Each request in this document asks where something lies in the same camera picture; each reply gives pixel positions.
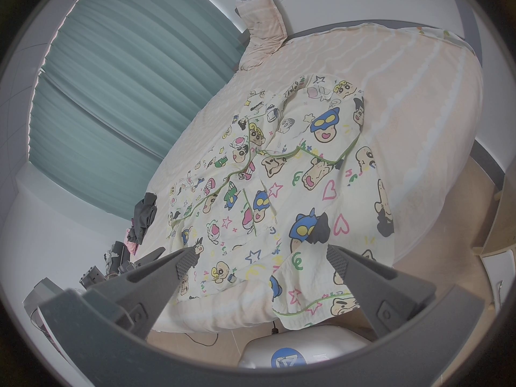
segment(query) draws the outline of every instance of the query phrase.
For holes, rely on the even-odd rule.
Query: bed sheet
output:
[[[320,70],[367,91],[362,136],[378,163],[395,225],[395,261],[436,221],[469,156],[482,109],[481,67],[472,51],[439,34],[374,24],[337,28],[287,42],[257,68],[239,71],[200,111],[152,177],[157,214],[133,260],[168,248],[171,184],[200,159],[246,101]],[[272,321],[270,288],[244,281],[222,293],[169,303],[154,329],[220,331]]]

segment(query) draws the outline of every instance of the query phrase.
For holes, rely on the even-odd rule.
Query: teal curtain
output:
[[[30,161],[130,219],[159,163],[233,76],[239,36],[208,0],[79,0],[35,89]]]

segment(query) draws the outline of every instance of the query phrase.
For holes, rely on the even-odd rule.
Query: pink heart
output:
[[[339,214],[337,217],[337,221],[335,222],[335,225],[333,226],[333,235],[339,235],[340,233],[348,234],[349,233],[349,225],[348,222],[344,219],[342,214]]]
[[[331,188],[330,191],[333,192],[333,195],[326,195],[326,191],[328,190],[328,186]],[[325,201],[326,199],[335,199],[337,197],[337,191],[335,190],[335,181],[333,179],[330,179],[328,183],[326,184],[326,187],[324,188],[324,192],[322,193],[322,200]]]

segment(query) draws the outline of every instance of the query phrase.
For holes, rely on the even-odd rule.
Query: floor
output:
[[[487,274],[471,248],[483,245],[487,237],[496,213],[497,203],[493,200],[496,192],[497,189],[489,177],[469,158],[464,171],[446,197],[434,227],[416,248],[395,265],[400,271],[434,282],[437,296],[450,285],[459,284],[486,302],[473,334],[434,386],[441,385],[462,363],[494,319],[494,308],[490,305],[492,292]],[[360,310],[329,319],[327,324],[350,328],[366,338],[374,337]],[[275,321],[275,325],[280,332],[287,331],[279,320]],[[155,331],[149,334],[147,341],[186,359],[236,366],[246,344],[252,339],[270,335],[272,328],[272,323],[266,323],[222,332],[212,347],[196,344],[185,334]],[[190,336],[195,341],[208,345],[216,339],[216,334],[213,333],[195,333]]]

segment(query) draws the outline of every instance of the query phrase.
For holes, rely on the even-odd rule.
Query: pink pillow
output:
[[[278,50],[287,32],[273,0],[237,0],[236,8],[251,35],[239,69],[249,70]]]

